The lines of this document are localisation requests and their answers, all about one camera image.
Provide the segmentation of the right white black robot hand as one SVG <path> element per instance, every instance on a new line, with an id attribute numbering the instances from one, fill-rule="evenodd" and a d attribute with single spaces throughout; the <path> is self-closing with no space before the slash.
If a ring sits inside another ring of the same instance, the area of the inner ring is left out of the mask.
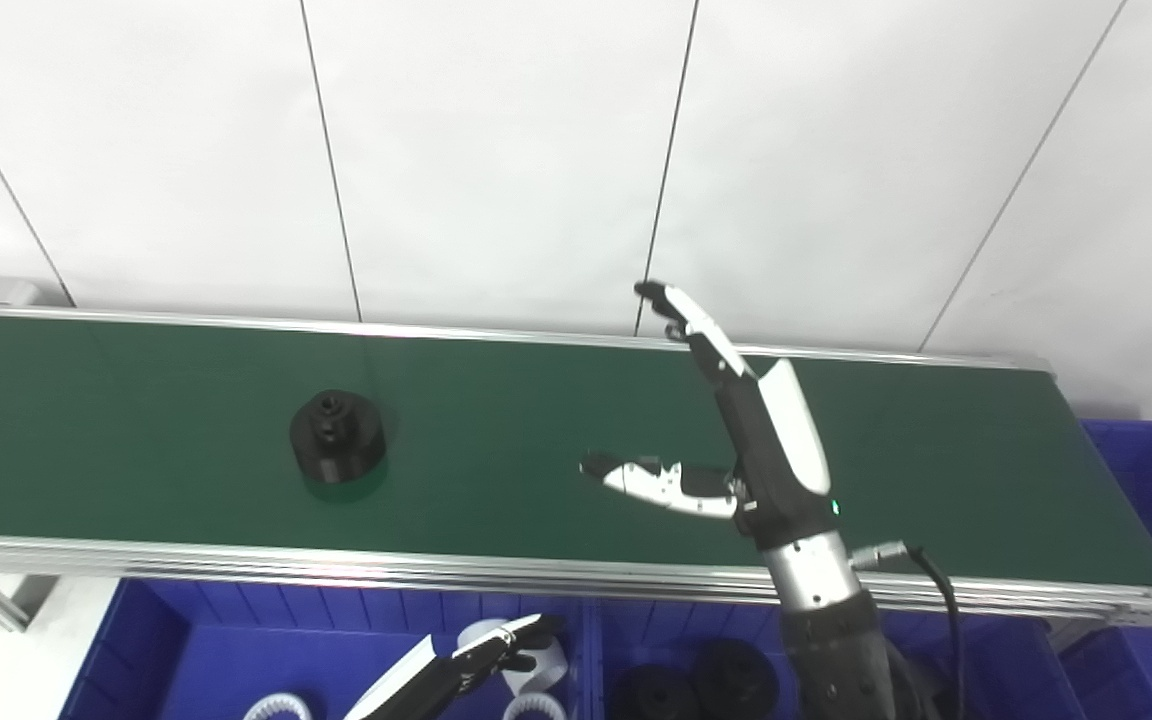
<path id="1" fill-rule="evenodd" d="M 586 454 L 579 471 L 605 488 L 696 518 L 733 521 L 760 551 L 838 530 L 826 452 L 791 361 L 763 373 L 675 285 L 641 281 L 635 295 L 667 320 L 707 379 L 735 450 L 732 469 L 653 457 Z"/>

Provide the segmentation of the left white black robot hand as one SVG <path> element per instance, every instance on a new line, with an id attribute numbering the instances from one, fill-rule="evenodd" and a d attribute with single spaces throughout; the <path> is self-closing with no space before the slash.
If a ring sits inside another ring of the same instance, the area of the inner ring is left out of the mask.
<path id="1" fill-rule="evenodd" d="M 543 691 L 567 673 L 561 635 L 566 617 L 553 612 L 467 626 L 449 655 L 435 652 L 433 638 L 416 646 L 376 679 L 347 719 L 438 719 L 457 698 L 503 674 Z"/>

